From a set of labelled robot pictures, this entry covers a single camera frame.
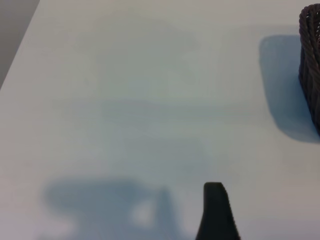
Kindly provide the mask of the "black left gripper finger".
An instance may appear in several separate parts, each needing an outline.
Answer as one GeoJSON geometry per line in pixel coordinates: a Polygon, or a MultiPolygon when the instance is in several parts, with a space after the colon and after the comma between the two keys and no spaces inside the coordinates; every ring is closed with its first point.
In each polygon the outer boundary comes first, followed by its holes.
{"type": "Polygon", "coordinates": [[[240,240],[228,193],[221,182],[203,187],[203,213],[197,240],[240,240]]]}

